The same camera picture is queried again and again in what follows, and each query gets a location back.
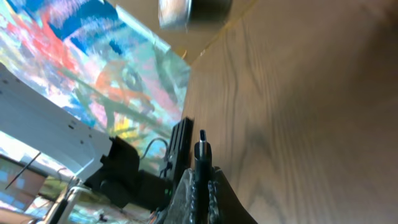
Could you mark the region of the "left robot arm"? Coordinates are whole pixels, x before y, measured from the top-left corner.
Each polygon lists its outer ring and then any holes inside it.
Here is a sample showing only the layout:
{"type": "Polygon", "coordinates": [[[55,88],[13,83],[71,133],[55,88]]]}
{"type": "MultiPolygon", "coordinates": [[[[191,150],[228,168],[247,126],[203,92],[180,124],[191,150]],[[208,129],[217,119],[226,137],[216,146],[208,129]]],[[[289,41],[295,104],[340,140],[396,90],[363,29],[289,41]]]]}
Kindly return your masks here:
{"type": "Polygon", "coordinates": [[[54,158],[85,186],[123,208],[165,208],[188,168],[193,120],[172,129],[158,175],[139,165],[143,158],[118,136],[82,123],[1,65],[1,131],[54,158]]]}

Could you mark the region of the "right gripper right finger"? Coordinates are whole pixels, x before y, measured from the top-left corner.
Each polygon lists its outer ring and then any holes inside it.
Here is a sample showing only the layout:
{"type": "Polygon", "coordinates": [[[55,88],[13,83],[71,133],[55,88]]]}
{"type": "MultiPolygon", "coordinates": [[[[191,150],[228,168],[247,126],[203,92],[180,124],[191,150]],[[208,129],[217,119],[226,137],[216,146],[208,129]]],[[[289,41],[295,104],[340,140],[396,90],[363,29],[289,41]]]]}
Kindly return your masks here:
{"type": "Polygon", "coordinates": [[[213,168],[208,191],[208,223],[257,224],[242,206],[220,167],[213,168]]]}

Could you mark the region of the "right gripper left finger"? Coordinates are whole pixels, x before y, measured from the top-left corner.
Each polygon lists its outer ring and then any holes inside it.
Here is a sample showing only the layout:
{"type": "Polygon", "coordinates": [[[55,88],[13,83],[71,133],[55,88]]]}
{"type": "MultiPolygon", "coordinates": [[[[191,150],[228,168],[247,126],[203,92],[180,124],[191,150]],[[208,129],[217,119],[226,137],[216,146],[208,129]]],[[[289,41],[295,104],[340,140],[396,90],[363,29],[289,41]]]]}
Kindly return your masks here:
{"type": "Polygon", "coordinates": [[[194,171],[188,168],[184,171],[175,189],[171,203],[155,216],[154,224],[189,224],[192,222],[192,202],[194,196],[194,171]]]}

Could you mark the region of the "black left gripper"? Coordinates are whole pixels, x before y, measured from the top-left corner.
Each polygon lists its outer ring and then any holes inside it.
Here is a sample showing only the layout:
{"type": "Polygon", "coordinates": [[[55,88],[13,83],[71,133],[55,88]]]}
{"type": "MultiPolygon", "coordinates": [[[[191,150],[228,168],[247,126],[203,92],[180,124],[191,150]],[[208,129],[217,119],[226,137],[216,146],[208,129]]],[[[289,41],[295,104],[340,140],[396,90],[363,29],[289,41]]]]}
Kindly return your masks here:
{"type": "Polygon", "coordinates": [[[185,169],[190,167],[192,130],[193,120],[188,117],[183,118],[172,129],[164,163],[160,167],[160,178],[169,180],[174,187],[180,182],[185,169]]]}

